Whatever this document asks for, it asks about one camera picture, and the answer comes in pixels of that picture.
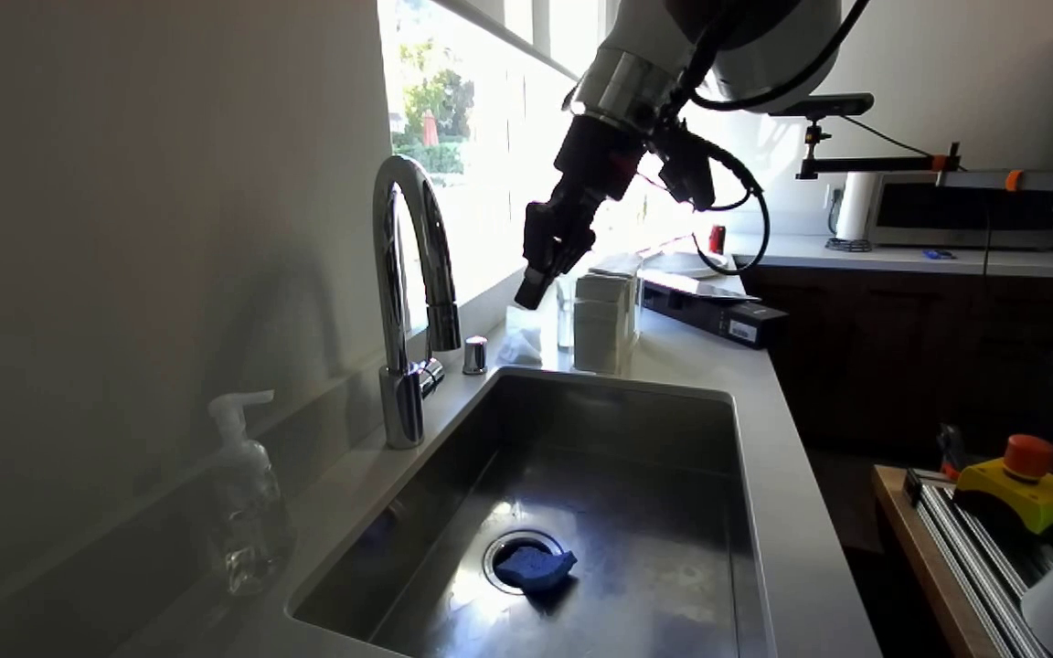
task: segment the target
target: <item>sink drain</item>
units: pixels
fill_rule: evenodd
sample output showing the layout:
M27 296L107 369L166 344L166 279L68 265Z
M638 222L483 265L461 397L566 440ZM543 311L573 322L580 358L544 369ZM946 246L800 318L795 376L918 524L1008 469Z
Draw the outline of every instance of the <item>sink drain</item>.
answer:
M524 561L524 557L563 557L563 544L553 535L534 532L534 525L510 532L486 544L486 557L483 557L486 580L501 594L524 594L516 580L506 580L501 573L510 561Z

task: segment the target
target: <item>yellow object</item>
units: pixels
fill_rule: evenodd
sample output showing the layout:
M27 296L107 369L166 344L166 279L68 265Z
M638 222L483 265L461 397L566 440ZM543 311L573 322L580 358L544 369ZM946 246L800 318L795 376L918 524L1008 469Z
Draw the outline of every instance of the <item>yellow object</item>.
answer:
M1014 478L1007 472L1007 462L979 462L963 469L959 491L979 491L997 496L1018 519L1031 532L1041 535L1053 525L1053 475L1047 472L1037 483Z

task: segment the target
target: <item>sink basin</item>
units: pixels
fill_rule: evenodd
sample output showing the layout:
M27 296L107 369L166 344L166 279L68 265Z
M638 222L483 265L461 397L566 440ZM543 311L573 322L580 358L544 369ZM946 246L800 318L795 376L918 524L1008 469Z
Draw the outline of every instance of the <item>sink basin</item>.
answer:
M527 597L510 549L578 562ZM441 658L763 655L731 397L501 374L291 614Z

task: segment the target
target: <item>kitchen counter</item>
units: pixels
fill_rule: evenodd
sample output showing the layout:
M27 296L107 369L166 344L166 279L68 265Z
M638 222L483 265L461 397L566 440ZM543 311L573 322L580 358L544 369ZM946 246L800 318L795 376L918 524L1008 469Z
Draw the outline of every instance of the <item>kitchen counter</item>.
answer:
M748 260L761 234L731 234L731 251ZM924 249L826 249L826 234L775 234L763 266L811 266L811 272L887 272L887 276L992 276L992 279L1053 279L1053 251L992 251L946 249L952 260L930 260Z
M547 334L536 337L534 318L536 316L510 316L510 327L490 337L495 366L573 369L569 350L536 346L553 340ZM391 655L305 625L288 606L305 600L305 588L329 571L338 553L363 535L389 496L441 445L457 421L499 380L499 369L475 380L461 376L457 354L447 354L447 369L447 383L426 404L429 440L417 449L352 449L291 502L288 512L301 525L298 553L263 597L234 606L217 603L218 597L192 594L122 655ZM770 625L769 655L878 655L878 640L769 354L645 311L633 350L599 376L729 393L735 404L748 525Z

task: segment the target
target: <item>chrome faucet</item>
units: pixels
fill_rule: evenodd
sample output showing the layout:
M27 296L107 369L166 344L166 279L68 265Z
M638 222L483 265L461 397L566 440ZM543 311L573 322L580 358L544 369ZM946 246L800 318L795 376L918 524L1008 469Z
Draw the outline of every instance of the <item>chrome faucet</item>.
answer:
M419 283L429 306L426 358L411 358L411 300L407 300L407 266L401 243L394 226L394 188L401 192L419 251ZM426 435L419 397L441 383L447 369L432 350L461 346L457 302L455 302L455 265L447 222L438 200L417 170L417 162L389 159L373 188L373 221L378 221L378 279L382 279L382 322L384 322L384 369L382 369L382 404L389 421L389 444L411 445Z

